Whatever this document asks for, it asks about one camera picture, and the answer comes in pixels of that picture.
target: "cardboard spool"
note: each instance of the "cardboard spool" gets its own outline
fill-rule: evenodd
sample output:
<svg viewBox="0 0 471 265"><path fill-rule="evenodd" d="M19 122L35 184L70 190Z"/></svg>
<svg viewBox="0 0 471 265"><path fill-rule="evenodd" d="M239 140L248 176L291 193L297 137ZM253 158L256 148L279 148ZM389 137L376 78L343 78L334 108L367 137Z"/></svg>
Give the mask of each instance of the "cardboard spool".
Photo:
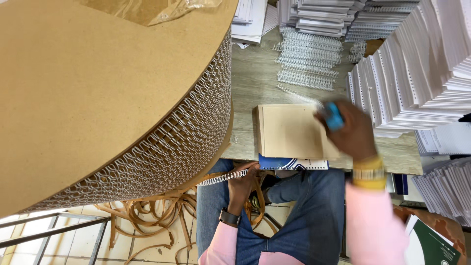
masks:
<svg viewBox="0 0 471 265"><path fill-rule="evenodd" d="M236 0L151 27L79 2L0 4L0 217L162 194L227 147Z"/></svg>

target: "blue tool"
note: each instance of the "blue tool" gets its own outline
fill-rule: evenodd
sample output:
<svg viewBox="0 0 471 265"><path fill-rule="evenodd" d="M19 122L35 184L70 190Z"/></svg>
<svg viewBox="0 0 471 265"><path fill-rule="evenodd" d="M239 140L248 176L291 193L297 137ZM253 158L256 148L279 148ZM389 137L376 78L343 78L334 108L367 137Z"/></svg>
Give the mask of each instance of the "blue tool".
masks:
<svg viewBox="0 0 471 265"><path fill-rule="evenodd" d="M337 131L345 125L339 109L333 102L325 103L324 108L320 112L331 132Z"/></svg>

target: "brown cardboard sheet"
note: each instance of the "brown cardboard sheet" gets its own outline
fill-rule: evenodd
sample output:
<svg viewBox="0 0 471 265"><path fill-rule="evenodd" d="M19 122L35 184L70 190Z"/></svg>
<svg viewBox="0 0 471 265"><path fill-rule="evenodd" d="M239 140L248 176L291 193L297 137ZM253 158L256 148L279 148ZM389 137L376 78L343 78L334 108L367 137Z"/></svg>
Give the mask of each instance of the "brown cardboard sheet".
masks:
<svg viewBox="0 0 471 265"><path fill-rule="evenodd" d="M163 119L201 76L237 0L144 27L72 0L0 4L0 199L73 185Z"/></svg>
<svg viewBox="0 0 471 265"><path fill-rule="evenodd" d="M339 152L327 138L325 128L313 117L315 112L313 104L259 106L261 154L266 157L338 158Z"/></svg>

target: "hand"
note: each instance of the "hand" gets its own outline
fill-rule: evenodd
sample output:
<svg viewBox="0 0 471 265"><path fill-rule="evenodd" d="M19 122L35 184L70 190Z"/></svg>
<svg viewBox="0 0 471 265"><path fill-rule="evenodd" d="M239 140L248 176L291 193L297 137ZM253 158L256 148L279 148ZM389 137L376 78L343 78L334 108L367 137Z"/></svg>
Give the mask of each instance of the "hand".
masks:
<svg viewBox="0 0 471 265"><path fill-rule="evenodd" d="M350 155L354 161L362 161L377 155L371 118L350 102L339 100L334 103L344 120L343 128L331 132L322 115L315 115L324 125L327 137L340 151Z"/></svg>
<svg viewBox="0 0 471 265"><path fill-rule="evenodd" d="M252 191L252 183L255 175L260 169L260 165L257 161L245 163L231 171L236 172L247 168L249 171L244 177L227 181L227 185L229 186L229 205L227 207L227 212L230 214L239 216L242 212L244 203L249 198Z"/></svg>

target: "blue jeans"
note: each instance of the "blue jeans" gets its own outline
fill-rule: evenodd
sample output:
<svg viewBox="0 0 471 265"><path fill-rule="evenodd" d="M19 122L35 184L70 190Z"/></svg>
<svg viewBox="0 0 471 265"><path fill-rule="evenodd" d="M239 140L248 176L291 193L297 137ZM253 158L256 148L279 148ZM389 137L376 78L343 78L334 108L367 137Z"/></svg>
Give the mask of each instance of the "blue jeans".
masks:
<svg viewBox="0 0 471 265"><path fill-rule="evenodd" d="M208 173L228 172L232 160L219 159ZM247 214L237 233L236 264L258 264L260 253L283 252L306 265L336 265L343 232L345 177L341 170L306 170L268 190L273 203L297 201L286 223L270 239L252 232ZM227 182L198 187L196 244L198 257L209 247L219 214L229 204Z"/></svg>

